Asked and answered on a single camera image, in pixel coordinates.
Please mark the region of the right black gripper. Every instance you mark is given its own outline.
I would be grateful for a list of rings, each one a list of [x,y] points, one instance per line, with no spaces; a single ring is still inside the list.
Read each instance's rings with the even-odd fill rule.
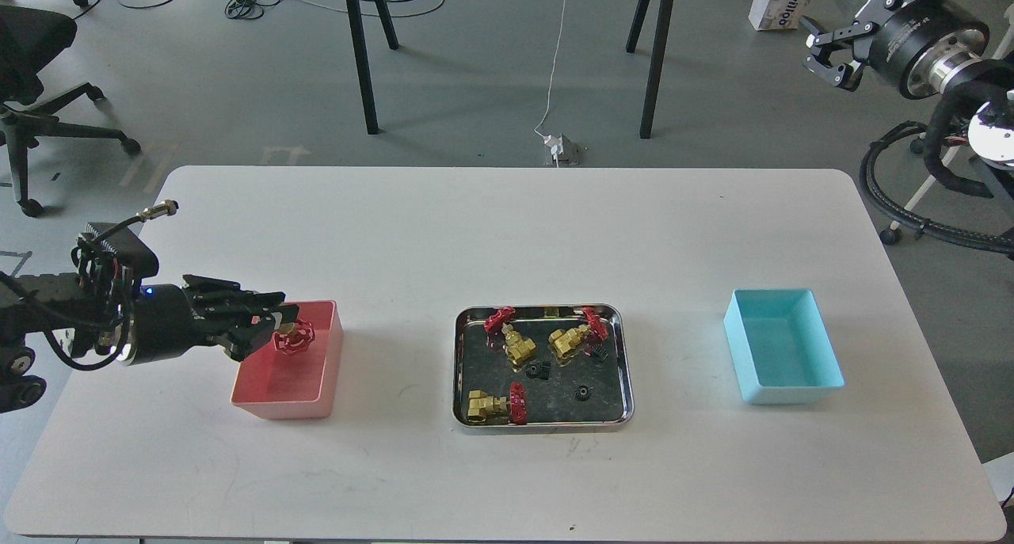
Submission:
[[[802,28],[809,33],[803,66],[811,74],[855,92],[868,65],[910,100],[941,92],[949,72],[977,61],[991,36],[952,0],[868,0],[864,21],[826,31],[804,17]]]

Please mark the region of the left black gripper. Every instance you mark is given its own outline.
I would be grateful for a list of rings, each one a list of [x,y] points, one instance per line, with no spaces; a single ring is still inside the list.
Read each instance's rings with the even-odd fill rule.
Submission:
[[[142,287],[119,354],[124,366],[176,359],[192,347],[214,345],[242,363],[299,313],[299,307],[282,307],[281,291],[261,294],[236,281],[193,274],[182,280],[182,287]]]

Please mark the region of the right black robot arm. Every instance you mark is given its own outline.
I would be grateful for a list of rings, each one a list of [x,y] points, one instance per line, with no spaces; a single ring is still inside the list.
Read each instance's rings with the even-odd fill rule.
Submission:
[[[1012,233],[959,229],[916,215],[878,184],[877,158],[912,135],[931,179],[943,188],[1012,205],[1012,57],[985,56],[989,28],[952,0],[867,0],[847,27],[829,31],[810,17],[806,68],[839,89],[857,89],[871,69],[910,100],[938,94],[927,123],[906,121],[870,144],[860,164],[861,193],[917,236],[1012,255]]]

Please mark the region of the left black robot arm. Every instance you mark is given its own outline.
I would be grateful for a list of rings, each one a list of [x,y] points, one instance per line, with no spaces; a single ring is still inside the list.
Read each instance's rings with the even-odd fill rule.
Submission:
[[[2,276],[3,412],[28,408],[47,384],[29,375],[39,333],[67,367],[96,371],[176,359],[218,345],[243,361],[275,335],[296,334],[299,309],[283,292],[258,294],[238,282],[185,276],[184,285],[147,285],[158,261],[132,230],[177,213],[167,199],[116,224],[90,223],[71,251],[74,270],[54,276]]]

